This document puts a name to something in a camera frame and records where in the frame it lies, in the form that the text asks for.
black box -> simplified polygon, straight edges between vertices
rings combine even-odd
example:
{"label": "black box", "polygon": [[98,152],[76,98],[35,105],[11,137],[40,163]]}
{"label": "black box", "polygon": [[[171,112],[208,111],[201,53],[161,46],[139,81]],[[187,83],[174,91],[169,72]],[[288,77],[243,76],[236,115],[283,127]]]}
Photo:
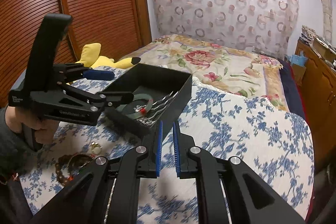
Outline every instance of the black box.
{"label": "black box", "polygon": [[[133,94],[146,93],[153,97],[154,102],[162,99],[172,91],[178,94],[171,100],[166,109],[157,114],[156,120],[163,122],[163,139],[179,118],[188,101],[191,99],[192,75],[186,72],[172,70],[139,63],[128,70],[104,91],[129,91]],[[156,125],[151,128],[126,116],[133,113],[133,107],[144,105],[145,100],[133,101],[121,112],[113,106],[105,108],[106,116],[115,124],[123,126],[130,133],[142,139],[144,135],[155,131]]]}

wall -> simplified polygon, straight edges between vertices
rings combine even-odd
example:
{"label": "wall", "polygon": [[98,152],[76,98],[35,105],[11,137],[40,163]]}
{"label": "wall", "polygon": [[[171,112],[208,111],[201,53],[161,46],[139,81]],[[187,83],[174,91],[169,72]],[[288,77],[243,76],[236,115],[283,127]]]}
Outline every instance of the wall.
{"label": "wall", "polygon": [[331,0],[333,5],[333,36],[332,45],[336,47],[336,0]]}
{"label": "wall", "polygon": [[[151,22],[152,38],[160,37],[157,30],[153,0],[147,0],[148,11]],[[297,24],[289,38],[288,54],[293,54],[296,49],[297,40],[301,34],[302,25],[315,29],[318,35],[323,35],[323,11],[321,0],[299,0],[300,10]],[[333,40],[336,39],[336,31],[333,32]]]}

yellow plush toy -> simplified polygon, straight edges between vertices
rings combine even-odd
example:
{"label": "yellow plush toy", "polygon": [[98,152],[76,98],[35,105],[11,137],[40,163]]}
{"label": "yellow plush toy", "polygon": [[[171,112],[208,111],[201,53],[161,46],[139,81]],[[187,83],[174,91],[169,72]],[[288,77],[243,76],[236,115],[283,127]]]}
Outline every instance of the yellow plush toy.
{"label": "yellow plush toy", "polygon": [[87,44],[83,47],[81,59],[76,63],[83,63],[84,67],[96,68],[109,66],[118,69],[128,69],[141,61],[140,57],[130,57],[114,63],[113,59],[99,56],[101,45],[99,43]]}

bed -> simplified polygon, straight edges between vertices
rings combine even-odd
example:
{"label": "bed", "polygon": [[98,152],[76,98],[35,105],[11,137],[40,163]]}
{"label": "bed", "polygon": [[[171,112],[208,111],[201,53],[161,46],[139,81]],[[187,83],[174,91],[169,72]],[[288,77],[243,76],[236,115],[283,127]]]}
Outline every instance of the bed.
{"label": "bed", "polygon": [[183,35],[163,36],[126,57],[187,71],[202,83],[247,98],[266,97],[272,105],[305,119],[288,63]]}
{"label": "bed", "polygon": [[[181,131],[217,157],[242,158],[303,218],[307,216],[314,152],[307,123],[288,112],[293,105],[292,89],[297,88],[287,64],[179,35],[157,39],[129,56],[192,72],[192,98],[179,117]],[[97,69],[113,71],[116,78],[125,73],[111,67]],[[82,79],[73,85],[96,93],[110,83]],[[98,142],[102,155],[112,159],[140,140],[104,114],[96,127],[61,122],[53,143],[31,155],[20,176],[34,214],[62,189],[55,175],[58,158],[88,153],[92,142]],[[137,224],[197,223],[194,179],[176,178],[171,133],[163,141],[160,177],[140,181],[137,215]]]}

sleeve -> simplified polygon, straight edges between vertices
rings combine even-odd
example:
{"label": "sleeve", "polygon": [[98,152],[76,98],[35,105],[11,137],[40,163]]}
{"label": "sleeve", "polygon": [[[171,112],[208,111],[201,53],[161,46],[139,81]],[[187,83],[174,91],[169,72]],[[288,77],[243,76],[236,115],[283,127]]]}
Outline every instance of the sleeve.
{"label": "sleeve", "polygon": [[6,125],[6,109],[0,110],[0,176],[5,179],[22,169],[27,155],[34,153],[23,135],[12,132]]}

